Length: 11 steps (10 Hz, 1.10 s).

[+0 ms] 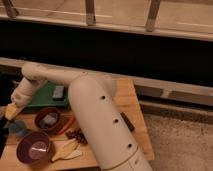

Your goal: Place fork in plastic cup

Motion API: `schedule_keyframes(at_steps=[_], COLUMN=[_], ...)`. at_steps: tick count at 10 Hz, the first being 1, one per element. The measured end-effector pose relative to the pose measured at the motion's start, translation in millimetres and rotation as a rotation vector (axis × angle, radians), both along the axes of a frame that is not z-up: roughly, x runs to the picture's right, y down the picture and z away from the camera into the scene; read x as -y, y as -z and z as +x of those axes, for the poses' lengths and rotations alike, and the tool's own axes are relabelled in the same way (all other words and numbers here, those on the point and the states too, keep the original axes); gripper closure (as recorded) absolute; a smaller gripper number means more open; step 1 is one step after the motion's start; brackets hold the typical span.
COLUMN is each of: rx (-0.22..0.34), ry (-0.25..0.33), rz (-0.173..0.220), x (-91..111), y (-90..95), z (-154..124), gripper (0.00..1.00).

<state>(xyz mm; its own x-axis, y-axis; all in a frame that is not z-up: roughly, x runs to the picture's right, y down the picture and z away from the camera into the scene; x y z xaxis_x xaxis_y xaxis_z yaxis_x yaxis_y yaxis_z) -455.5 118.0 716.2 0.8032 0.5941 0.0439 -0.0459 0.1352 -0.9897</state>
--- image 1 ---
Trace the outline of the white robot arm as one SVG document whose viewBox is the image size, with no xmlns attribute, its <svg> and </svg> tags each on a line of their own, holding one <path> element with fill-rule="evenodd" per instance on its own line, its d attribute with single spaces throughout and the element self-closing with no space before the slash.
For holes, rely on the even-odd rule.
<svg viewBox="0 0 213 171">
<path fill-rule="evenodd" d="M 68 99 L 102 171 L 153 171 L 125 124 L 113 97 L 116 81 L 107 75 L 45 67 L 27 62 L 4 117 L 15 118 L 47 81 L 68 88 Z"/>
</svg>

